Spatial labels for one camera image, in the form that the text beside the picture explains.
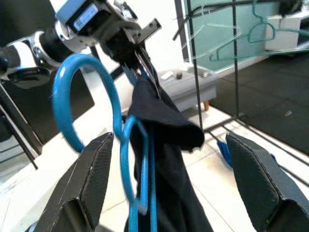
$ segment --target white wall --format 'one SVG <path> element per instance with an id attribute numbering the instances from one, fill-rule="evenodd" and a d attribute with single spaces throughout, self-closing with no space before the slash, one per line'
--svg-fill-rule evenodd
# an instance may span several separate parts
<path id="1" fill-rule="evenodd" d="M 55 11 L 58 11 L 66 0 L 50 0 L 50 2 Z M 127 0 L 126 2 L 138 16 L 138 23 L 142 28 L 154 18 L 157 18 L 162 25 L 162 29 L 146 42 L 147 51 L 157 71 L 175 67 L 182 62 L 181 43 L 179 40 L 172 40 L 178 28 L 174 0 Z M 109 71 L 117 67 L 117 64 L 105 54 L 100 53 L 99 55 L 102 63 Z M 119 78 L 115 84 L 122 108 L 126 109 L 131 104 L 133 87 L 125 77 Z"/>

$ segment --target black garment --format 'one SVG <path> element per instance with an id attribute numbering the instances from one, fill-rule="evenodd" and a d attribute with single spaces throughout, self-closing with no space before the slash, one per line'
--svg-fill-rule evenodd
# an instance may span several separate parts
<path id="1" fill-rule="evenodd" d="M 149 81 L 139 79 L 128 113 L 141 118 L 147 131 L 154 128 L 158 231 L 212 232 L 181 155 L 181 149 L 201 147 L 204 134 L 180 114 L 164 90 L 160 89 L 160 94 L 161 100 Z M 139 195 L 142 138 L 137 128 L 133 128 L 130 139 L 136 157 L 135 178 Z M 149 216 L 149 213 L 139 215 L 139 231 L 150 231 Z"/>

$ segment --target white tile floor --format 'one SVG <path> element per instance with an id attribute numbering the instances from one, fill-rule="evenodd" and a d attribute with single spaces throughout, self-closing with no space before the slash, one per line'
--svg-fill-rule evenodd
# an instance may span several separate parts
<path id="1" fill-rule="evenodd" d="M 208 112 L 203 112 L 202 116 L 205 128 L 229 117 L 215 108 L 210 108 Z M 197 123 L 198 117 L 195 115 L 190 120 Z M 254 140 L 274 154 L 278 163 L 288 167 L 290 170 L 296 171 L 298 175 L 309 182 L 308 167 L 295 159 L 291 159 L 289 155 L 286 155 L 280 149 L 259 138 L 237 122 L 232 122 L 226 127 L 239 135 Z M 214 130 L 213 133 L 222 140 L 225 139 L 225 129 L 219 128 Z M 288 146 L 284 145 L 284 147 L 301 158 L 308 160 L 307 156 Z M 216 141 L 209 134 L 205 134 L 203 147 L 200 150 L 196 149 L 192 154 L 183 152 L 183 159 L 194 190 L 213 230 L 215 232 L 255 231 L 238 193 L 233 170 L 223 160 Z M 120 175 L 118 173 L 119 169 L 112 171 L 114 166 L 113 162 L 117 161 L 117 158 L 112 160 L 110 181 L 100 223 L 112 231 L 120 232 L 123 231 L 128 216 L 128 204 L 125 201 L 123 192 L 119 191 L 119 189 L 122 189 Z M 309 189 L 298 181 L 296 183 L 309 199 Z"/>

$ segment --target transparent hanger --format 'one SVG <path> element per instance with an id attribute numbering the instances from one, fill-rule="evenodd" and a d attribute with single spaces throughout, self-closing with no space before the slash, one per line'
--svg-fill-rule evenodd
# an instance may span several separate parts
<path id="1" fill-rule="evenodd" d="M 182 50 L 185 49 L 185 48 L 188 46 L 188 44 L 192 41 L 192 39 L 193 39 L 194 37 L 196 37 L 198 34 L 201 34 L 202 31 L 206 30 L 206 29 L 208 28 L 207 26 L 213 27 L 213 28 L 231 29 L 231 32 L 233 32 L 233 30 L 236 29 L 236 30 L 237 30 L 236 36 L 241 35 L 241 29 L 240 29 L 240 27 L 238 27 L 238 26 L 226 25 L 226 24 L 215 24 L 215 23 L 208 23 L 208 22 L 206 22 L 207 19 L 205 18 L 205 16 L 206 16 L 206 15 L 210 15 L 211 13 L 214 13 L 216 10 L 209 9 L 209 8 L 208 8 L 208 9 L 205 9 L 205 7 L 207 7 L 207 4 L 206 4 L 206 3 L 204 3 L 204 4 L 201 5 L 201 14 L 202 14 L 202 17 L 204 17 L 204 23 L 203 23 L 203 25 L 202 25 L 193 35 L 191 35 L 191 36 L 189 37 L 189 40 L 188 40 L 186 43 L 184 43 L 184 44 L 182 45 Z M 201 58 L 201 57 L 203 57 L 203 56 L 209 55 L 209 54 L 212 53 L 217 47 L 220 47 L 221 45 L 225 44 L 225 43 L 226 43 L 227 41 L 229 41 L 229 40 L 230 40 L 230 38 L 221 38 L 221 41 L 219 41 L 219 44 L 216 45 L 215 47 L 211 47 L 211 48 L 207 49 L 206 51 L 202 51 L 202 53 L 196 54 L 194 57 L 190 57 L 190 58 L 188 58 L 188 59 L 185 59 L 184 61 L 185 61 L 185 62 L 186 62 L 186 61 L 191 61 L 191 60 L 194 60 L 194 59 Z"/>

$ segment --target metal rack pole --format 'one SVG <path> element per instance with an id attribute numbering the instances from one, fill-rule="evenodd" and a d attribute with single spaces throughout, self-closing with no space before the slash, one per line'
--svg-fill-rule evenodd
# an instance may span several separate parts
<path id="1" fill-rule="evenodd" d="M 236 19 L 236 5 L 232 6 L 233 10 L 233 35 L 237 36 L 237 19 Z M 234 40 L 234 56 L 237 57 L 237 40 Z M 235 67 L 235 113 L 236 118 L 239 116 L 239 84 L 238 84 L 238 59 L 234 59 L 234 67 Z"/>
<path id="2" fill-rule="evenodd" d="M 188 2 L 188 13 L 191 14 L 191 0 L 187 0 Z M 193 22 L 190 18 L 189 20 L 190 25 L 190 34 L 191 36 L 194 34 L 193 30 Z M 195 50 L 195 40 L 192 38 L 191 40 L 191 46 L 192 46 L 192 56 L 196 56 L 196 50 Z M 195 85 L 196 85 L 196 91 L 197 91 L 197 107 L 198 107 L 198 119 L 199 119 L 199 126 L 201 130 L 203 129 L 203 120 L 202 120 L 202 111 L 201 111 L 201 97 L 199 93 L 199 82 L 198 82 L 198 73 L 197 73 L 197 59 L 193 58 L 193 66 L 194 66 L 194 76 L 195 76 Z"/>

